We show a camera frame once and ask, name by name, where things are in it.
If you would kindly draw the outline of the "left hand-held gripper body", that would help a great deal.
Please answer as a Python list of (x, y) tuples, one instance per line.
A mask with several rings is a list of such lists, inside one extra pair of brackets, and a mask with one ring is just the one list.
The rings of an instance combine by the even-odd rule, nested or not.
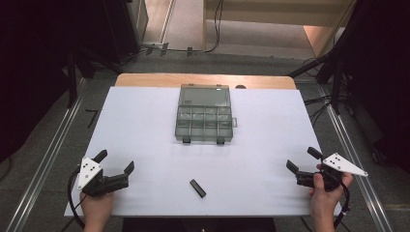
[(89, 196), (98, 197), (129, 186), (129, 167), (124, 170), (123, 174), (112, 177), (104, 176), (102, 160), (102, 158), (82, 160), (77, 182), (78, 190)]

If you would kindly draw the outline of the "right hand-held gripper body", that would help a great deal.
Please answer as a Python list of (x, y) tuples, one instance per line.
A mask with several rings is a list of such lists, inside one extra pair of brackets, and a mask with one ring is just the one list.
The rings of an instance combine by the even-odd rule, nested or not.
[[(323, 176), (325, 190), (332, 191), (341, 184), (342, 174), (344, 172), (353, 175), (367, 177), (368, 173), (345, 159), (338, 153), (334, 153), (327, 158), (320, 159), (322, 168), (319, 173)], [(295, 174), (297, 184), (304, 187), (313, 188), (313, 173), (300, 171)]]

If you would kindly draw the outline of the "person's left hand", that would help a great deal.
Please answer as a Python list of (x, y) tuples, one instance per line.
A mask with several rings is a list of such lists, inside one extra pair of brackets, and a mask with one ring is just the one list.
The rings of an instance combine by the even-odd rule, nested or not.
[(113, 210), (113, 193), (92, 197), (82, 192), (80, 200), (86, 225), (103, 224), (109, 220)]

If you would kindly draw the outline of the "person's right hand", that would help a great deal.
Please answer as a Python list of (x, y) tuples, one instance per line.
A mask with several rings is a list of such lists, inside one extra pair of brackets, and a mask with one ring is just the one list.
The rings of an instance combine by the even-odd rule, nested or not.
[(344, 188), (348, 188), (353, 181), (353, 176), (344, 172), (342, 174), (342, 183), (332, 191), (325, 190), (323, 176), (319, 173), (313, 175), (314, 187), (308, 193), (311, 197), (310, 214), (312, 216), (334, 214), (335, 207), (344, 194)]

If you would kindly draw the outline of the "white board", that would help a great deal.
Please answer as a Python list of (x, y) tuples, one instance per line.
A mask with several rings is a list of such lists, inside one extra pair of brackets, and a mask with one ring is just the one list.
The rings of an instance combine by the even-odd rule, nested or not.
[[(177, 88), (113, 87), (86, 151), (102, 150), (104, 174), (135, 169), (118, 190), (120, 217), (292, 217), (309, 212), (308, 189), (288, 160), (312, 172), (319, 146), (297, 90), (233, 89), (238, 125), (230, 142), (184, 144), (175, 138)], [(201, 198), (194, 179), (206, 192)]]

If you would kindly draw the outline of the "black metal stand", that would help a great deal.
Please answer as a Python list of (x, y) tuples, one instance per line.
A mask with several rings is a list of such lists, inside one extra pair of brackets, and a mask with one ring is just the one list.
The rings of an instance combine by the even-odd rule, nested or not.
[(295, 78), (302, 73), (321, 65), (321, 68), (316, 75), (315, 79), (318, 84), (325, 84), (329, 81), (330, 78), (333, 79), (333, 87), (331, 94), (331, 106), (336, 114), (339, 114), (338, 103), (339, 103), (339, 93), (340, 93), (340, 84), (342, 78), (343, 63), (339, 58), (339, 52), (333, 48), (325, 55), (321, 56), (314, 61), (307, 63), (301, 68), (290, 72), (288, 76)]
[(79, 70), (80, 73), (85, 78), (93, 78), (96, 69), (91, 64), (91, 61), (97, 61), (104, 67), (112, 70), (117, 74), (121, 74), (124, 71), (119, 67), (115, 66), (108, 60), (102, 58), (98, 53), (81, 46), (72, 47), (67, 55), (67, 76), (69, 80), (69, 103), (68, 108), (74, 105), (74, 102), (78, 98), (77, 84), (76, 84), (76, 74), (75, 71)]

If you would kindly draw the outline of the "small black stick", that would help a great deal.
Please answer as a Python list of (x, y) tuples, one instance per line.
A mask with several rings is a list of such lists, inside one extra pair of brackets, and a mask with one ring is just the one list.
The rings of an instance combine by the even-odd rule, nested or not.
[(194, 179), (190, 180), (190, 185), (195, 189), (201, 198), (206, 195), (205, 190)]

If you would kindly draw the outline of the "clear plastic organizer box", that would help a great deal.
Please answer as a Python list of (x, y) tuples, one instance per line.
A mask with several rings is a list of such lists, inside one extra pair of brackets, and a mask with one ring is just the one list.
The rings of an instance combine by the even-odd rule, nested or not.
[(230, 89), (227, 85), (183, 84), (176, 114), (175, 137), (183, 143), (215, 142), (233, 138)]

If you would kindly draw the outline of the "dark curtain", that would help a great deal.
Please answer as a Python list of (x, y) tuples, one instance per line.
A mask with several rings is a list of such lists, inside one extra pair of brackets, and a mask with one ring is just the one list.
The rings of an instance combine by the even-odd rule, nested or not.
[(118, 67), (140, 45), (137, 0), (0, 0), (0, 162), (69, 94), (67, 55), (88, 48)]
[(348, 90), (377, 162), (410, 173), (410, 0), (358, 0), (343, 47)]

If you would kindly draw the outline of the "light wooden furniture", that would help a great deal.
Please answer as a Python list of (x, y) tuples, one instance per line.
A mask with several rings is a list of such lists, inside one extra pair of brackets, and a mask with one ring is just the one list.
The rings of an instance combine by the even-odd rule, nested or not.
[(230, 21), (302, 25), (316, 58), (347, 25), (357, 0), (223, 0), (222, 18)]

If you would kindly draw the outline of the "aluminium floor rail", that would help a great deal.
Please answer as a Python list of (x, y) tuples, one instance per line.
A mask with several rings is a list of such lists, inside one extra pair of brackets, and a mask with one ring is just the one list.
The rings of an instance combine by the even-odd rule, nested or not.
[[(332, 98), (327, 98), (329, 91), (323, 86), (318, 87), (318, 91), (321, 97), (325, 98), (325, 103), (328, 104), (327, 112), (333, 123), (337, 137), (340, 141), (340, 144), (343, 148), (343, 154), (347, 157), (348, 160), (352, 161), (354, 164), (358, 165), (360, 168), (363, 168), (363, 164), (360, 160), (360, 157), (356, 151), (356, 148), (353, 144), (344, 122), (341, 116), (333, 109), (331, 102)], [(368, 177), (358, 176), (356, 178), (356, 183), (358, 188), (361, 191), (361, 194), (366, 202), (366, 207), (371, 216), (377, 232), (394, 232), (389, 219), (386, 215), (385, 209), (379, 200), (379, 197)]]
[(77, 114), (79, 107), (81, 106), (84, 90), (86, 88), (88, 80), (81, 77), (77, 84), (77, 99), (73, 102), (71, 108), (68, 108), (59, 127), (54, 133), (53, 138), (44, 154), (44, 157), (39, 164), (30, 185), (23, 193), (19, 204), (15, 210), (6, 232), (21, 232), (26, 220), (28, 219), (50, 172), (50, 169), (55, 162), (57, 155), (61, 149), (61, 146), (67, 136), (67, 133), (73, 123), (74, 117)]

